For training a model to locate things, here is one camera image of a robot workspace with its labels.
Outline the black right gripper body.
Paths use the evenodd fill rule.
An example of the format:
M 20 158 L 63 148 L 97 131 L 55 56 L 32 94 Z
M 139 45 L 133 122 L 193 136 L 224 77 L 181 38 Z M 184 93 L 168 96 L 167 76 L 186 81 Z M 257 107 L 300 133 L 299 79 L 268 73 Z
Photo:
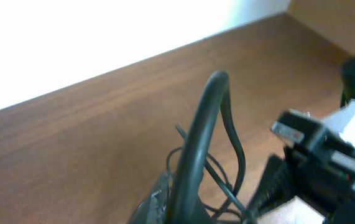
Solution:
M 320 164 L 285 146 L 296 195 L 324 216 L 323 223 L 355 224 L 355 173 Z

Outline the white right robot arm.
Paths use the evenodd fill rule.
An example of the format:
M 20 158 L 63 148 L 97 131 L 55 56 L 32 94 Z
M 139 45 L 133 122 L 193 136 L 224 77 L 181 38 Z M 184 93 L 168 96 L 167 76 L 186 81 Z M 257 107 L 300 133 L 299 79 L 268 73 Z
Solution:
M 246 223 L 298 197 L 325 223 L 355 223 L 355 57 L 341 69 L 340 108 L 323 119 L 283 112 L 271 131 L 285 140 L 284 158 L 268 158 L 247 207 Z

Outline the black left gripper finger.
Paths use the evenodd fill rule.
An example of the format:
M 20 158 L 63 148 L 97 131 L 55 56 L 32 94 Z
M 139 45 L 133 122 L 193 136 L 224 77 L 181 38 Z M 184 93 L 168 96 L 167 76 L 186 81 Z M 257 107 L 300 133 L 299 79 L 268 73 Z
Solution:
M 165 223 L 170 180 L 171 178 L 168 173 L 165 172 L 160 175 L 148 196 L 133 212 L 128 224 Z

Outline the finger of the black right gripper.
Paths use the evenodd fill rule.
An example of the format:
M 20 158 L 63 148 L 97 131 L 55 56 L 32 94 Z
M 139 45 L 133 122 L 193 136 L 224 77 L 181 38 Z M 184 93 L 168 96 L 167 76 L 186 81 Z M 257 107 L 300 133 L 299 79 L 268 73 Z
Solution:
M 276 154 L 271 154 L 247 208 L 253 215 L 264 215 L 294 197 L 295 183 L 288 164 Z

